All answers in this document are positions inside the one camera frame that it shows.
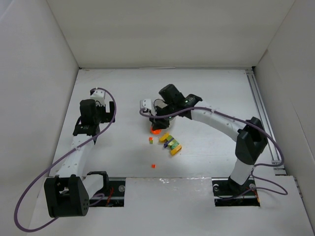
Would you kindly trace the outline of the orange round lego dish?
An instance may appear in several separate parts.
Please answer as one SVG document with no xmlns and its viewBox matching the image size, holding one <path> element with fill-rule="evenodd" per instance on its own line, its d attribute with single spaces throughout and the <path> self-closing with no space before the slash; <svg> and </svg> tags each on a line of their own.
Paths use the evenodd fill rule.
<svg viewBox="0 0 315 236">
<path fill-rule="evenodd" d="M 157 129 L 157 130 L 151 129 L 150 131 L 151 131 L 151 133 L 152 133 L 153 135 L 159 135 L 159 134 L 162 132 L 161 129 Z"/>
</svg>

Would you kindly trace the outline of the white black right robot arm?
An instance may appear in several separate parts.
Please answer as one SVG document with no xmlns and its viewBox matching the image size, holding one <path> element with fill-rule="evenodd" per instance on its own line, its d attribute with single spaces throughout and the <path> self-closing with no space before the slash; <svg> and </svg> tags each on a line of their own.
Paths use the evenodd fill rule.
<svg viewBox="0 0 315 236">
<path fill-rule="evenodd" d="M 252 117 L 244 123 L 220 116 L 197 95 L 183 96 L 173 84 L 159 91 L 163 106 L 155 105 L 150 99 L 141 101 L 140 108 L 151 115 L 153 130 L 167 129 L 171 121 L 180 116 L 198 121 L 229 136 L 235 143 L 237 158 L 234 169 L 227 181 L 233 195 L 245 191 L 246 183 L 258 157 L 268 144 L 260 119 Z"/>
</svg>

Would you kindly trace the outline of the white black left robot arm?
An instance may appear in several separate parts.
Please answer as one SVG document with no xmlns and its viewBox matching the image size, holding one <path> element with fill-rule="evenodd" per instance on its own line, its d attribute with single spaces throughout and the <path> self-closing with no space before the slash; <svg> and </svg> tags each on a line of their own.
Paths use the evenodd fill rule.
<svg viewBox="0 0 315 236">
<path fill-rule="evenodd" d="M 116 103 L 105 103 L 96 99 L 80 102 L 78 118 L 72 139 L 72 151 L 62 161 L 54 177 L 44 182 L 44 192 L 49 216 L 52 218 L 85 216 L 90 199 L 99 190 L 109 189 L 109 177 L 105 171 L 89 172 L 83 176 L 85 164 L 95 146 L 98 136 L 103 133 L 100 124 L 115 121 Z"/>
</svg>

